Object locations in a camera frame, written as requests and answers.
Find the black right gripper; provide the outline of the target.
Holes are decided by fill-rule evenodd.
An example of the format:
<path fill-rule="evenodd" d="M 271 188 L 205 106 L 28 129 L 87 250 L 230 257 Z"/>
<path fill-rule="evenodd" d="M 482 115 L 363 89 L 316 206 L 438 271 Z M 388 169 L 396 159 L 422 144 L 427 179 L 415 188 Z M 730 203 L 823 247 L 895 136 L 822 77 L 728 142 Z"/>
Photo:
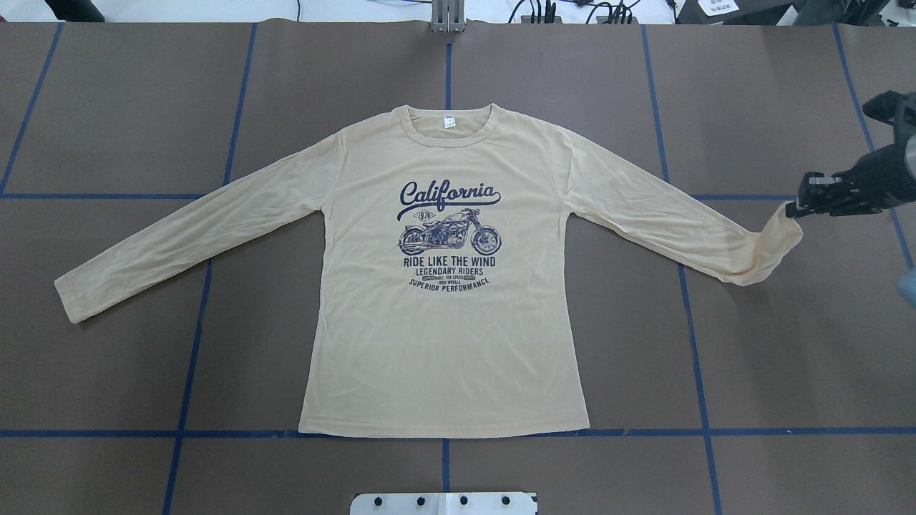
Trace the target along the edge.
<path fill-rule="evenodd" d="M 785 203 L 787 218 L 812 214 L 833 217 L 880 214 L 881 207 L 871 205 L 849 180 L 839 174 L 827 177 L 820 172 L 805 173 L 799 185 L 798 202 Z"/>

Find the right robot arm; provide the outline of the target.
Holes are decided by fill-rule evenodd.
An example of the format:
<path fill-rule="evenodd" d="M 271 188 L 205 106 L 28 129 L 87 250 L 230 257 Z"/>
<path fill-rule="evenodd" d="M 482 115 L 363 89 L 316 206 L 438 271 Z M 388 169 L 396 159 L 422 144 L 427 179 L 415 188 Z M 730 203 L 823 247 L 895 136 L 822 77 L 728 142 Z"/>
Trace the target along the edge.
<path fill-rule="evenodd" d="M 893 129 L 893 143 L 861 156 L 851 169 L 804 174 L 797 199 L 785 206 L 789 219 L 879 214 L 915 200 L 915 94 L 883 92 L 862 105 L 867 117 Z"/>

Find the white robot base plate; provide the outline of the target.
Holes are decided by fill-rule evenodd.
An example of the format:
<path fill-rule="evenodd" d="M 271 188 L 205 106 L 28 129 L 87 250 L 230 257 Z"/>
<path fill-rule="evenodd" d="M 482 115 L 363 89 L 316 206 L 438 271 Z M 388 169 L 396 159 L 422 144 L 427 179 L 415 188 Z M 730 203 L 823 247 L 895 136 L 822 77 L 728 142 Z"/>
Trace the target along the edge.
<path fill-rule="evenodd" d="M 537 514 L 537 494 L 522 491 L 359 494 L 350 514 Z"/>

